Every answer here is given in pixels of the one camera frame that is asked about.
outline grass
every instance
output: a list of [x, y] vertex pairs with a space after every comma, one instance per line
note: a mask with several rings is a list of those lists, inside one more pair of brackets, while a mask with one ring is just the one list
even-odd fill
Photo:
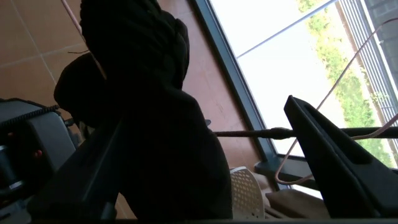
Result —
[[[305, 12], [320, 2], [321, 0], [298, 0], [298, 9], [300, 12]], [[327, 8], [312, 16], [306, 23], [310, 33], [316, 38], [315, 49], [327, 70], [327, 78], [334, 84], [348, 63], [348, 59], [339, 48], [342, 39], [328, 32], [330, 17]], [[376, 125], [370, 102], [364, 99], [361, 82], [352, 70], [346, 72], [334, 94], [343, 109], [347, 127]], [[384, 151], [380, 139], [365, 139], [358, 143], [383, 164], [392, 167], [390, 156]]]

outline dark fabric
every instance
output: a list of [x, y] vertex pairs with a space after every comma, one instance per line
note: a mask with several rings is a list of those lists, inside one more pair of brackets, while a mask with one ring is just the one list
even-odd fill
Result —
[[82, 0], [80, 16], [107, 80], [98, 79], [93, 59], [84, 55], [65, 68], [54, 97], [92, 127], [129, 115], [121, 193], [137, 218], [232, 218], [223, 149], [197, 101], [181, 90], [189, 62], [186, 26], [154, 0]]

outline corrugated metal panel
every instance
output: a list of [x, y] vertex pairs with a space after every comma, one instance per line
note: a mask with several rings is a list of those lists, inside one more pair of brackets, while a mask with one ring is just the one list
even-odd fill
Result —
[[[341, 7], [346, 16], [349, 29], [354, 37], [355, 44], [359, 48], [370, 36], [372, 30], [364, 14], [364, 7], [358, 0], [341, 0]], [[360, 57], [368, 72], [369, 82], [375, 93], [389, 96], [386, 99], [379, 100], [381, 113], [386, 121], [389, 121], [398, 113], [398, 100], [392, 88], [392, 83], [388, 77], [386, 67], [383, 64], [380, 50], [373, 39], [360, 53]], [[393, 140], [395, 150], [398, 149], [398, 139]]]

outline tiled floor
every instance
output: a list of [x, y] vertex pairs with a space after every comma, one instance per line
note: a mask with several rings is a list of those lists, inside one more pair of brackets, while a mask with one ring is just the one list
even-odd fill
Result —
[[[80, 0], [68, 0], [78, 16]], [[190, 67], [183, 89], [194, 96], [214, 131], [242, 130], [244, 123], [187, 0], [160, 0], [162, 8], [186, 23]], [[0, 0], [0, 98], [18, 97], [54, 105], [62, 69], [86, 47], [59, 0]], [[259, 161], [245, 138], [220, 139], [231, 167], [253, 169]], [[122, 196], [118, 218], [132, 218]]]

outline foliage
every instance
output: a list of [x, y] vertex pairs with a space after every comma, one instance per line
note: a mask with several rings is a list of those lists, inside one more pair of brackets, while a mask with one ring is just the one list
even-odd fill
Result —
[[[305, 12], [316, 6], [321, 0], [297, 0], [298, 8]], [[307, 27], [317, 39], [316, 51], [319, 59], [325, 65], [328, 79], [335, 83], [348, 63], [348, 59], [339, 48], [341, 38], [335, 38], [328, 32], [328, 11], [324, 10], [312, 16], [307, 21]], [[375, 126], [373, 111], [368, 100], [363, 97], [361, 82], [352, 70], [348, 70], [344, 78], [334, 90], [334, 93], [343, 109], [347, 127], [371, 127]], [[392, 167], [389, 154], [384, 151], [380, 139], [365, 139], [358, 143], [378, 158], [385, 165]]]

